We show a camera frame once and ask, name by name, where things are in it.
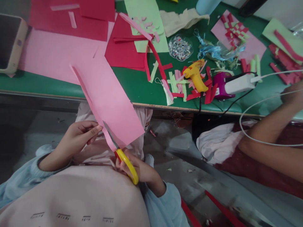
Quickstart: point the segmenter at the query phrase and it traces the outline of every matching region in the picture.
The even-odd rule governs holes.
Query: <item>scissor handle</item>
[[[120,157],[120,159],[122,161],[125,162],[125,164],[127,165],[127,167],[129,168],[132,176],[129,176],[129,178],[131,178],[131,180],[133,181],[134,185],[137,185],[139,182],[139,178],[138,178],[138,174],[137,171],[135,170],[134,166],[132,165],[132,163],[130,162],[130,160],[128,159],[128,157],[124,154],[124,152],[121,149],[116,150],[118,156]]]

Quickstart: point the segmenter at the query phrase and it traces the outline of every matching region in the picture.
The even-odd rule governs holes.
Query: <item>white cloth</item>
[[[140,119],[142,126],[145,127],[146,123],[151,120],[152,110],[135,108],[135,111]],[[93,115],[88,103],[86,102],[80,103],[76,122],[84,120],[96,121],[95,116]],[[141,135],[126,147],[132,152],[133,155],[143,160],[143,143],[144,135]],[[115,163],[112,161],[112,158],[114,158],[114,156],[115,154],[111,151],[106,143],[104,134],[101,133],[95,142],[90,145],[85,145],[83,150],[73,157],[73,162],[75,165],[102,165],[113,166],[116,168]]]
[[[249,120],[242,125],[252,127],[257,121]],[[207,163],[210,165],[222,164],[231,157],[236,146],[243,138],[242,131],[232,132],[234,123],[219,125],[209,131],[201,133],[197,138],[196,145]]]

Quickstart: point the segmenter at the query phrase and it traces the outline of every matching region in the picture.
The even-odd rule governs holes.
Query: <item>pink clothing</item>
[[[0,210],[0,226],[150,226],[140,189],[107,166],[71,166]]]
[[[135,111],[140,119],[140,122],[143,127],[146,123],[151,120],[152,110],[135,108]],[[95,116],[93,115],[88,103],[81,103],[78,109],[78,114],[76,122],[84,120],[93,120],[96,121]],[[134,140],[127,148],[132,152],[133,155],[138,158],[144,158],[143,154],[143,143],[144,135],[141,135],[139,138]],[[90,145],[85,145],[83,150],[73,157],[73,161],[76,165],[101,165],[101,166],[113,166],[116,167],[113,162],[115,154],[111,151],[109,146],[106,143],[104,134],[100,134],[99,137]]]

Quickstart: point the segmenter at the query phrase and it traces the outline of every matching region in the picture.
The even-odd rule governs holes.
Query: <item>scissor blade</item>
[[[119,149],[119,146],[117,145],[116,141],[114,140],[114,138],[113,138],[113,136],[112,136],[112,134],[111,134],[111,132],[110,132],[110,128],[108,127],[108,125],[106,124],[105,121],[103,121],[103,124],[104,124],[106,130],[108,131],[108,134],[110,135],[111,141],[112,141],[113,144],[115,145],[116,149]]]

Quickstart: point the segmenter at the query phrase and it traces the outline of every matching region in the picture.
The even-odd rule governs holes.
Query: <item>child's right hand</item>
[[[166,186],[163,180],[161,179],[160,175],[158,174],[158,172],[150,165],[146,164],[136,156],[132,155],[127,148],[124,148],[123,152],[134,166],[138,174],[139,181],[146,182],[147,186],[157,197],[163,196],[164,193],[166,192]],[[116,167],[119,170],[119,172],[122,171],[122,173],[131,175],[129,168],[127,167],[124,161],[119,163],[119,160],[116,159]]]

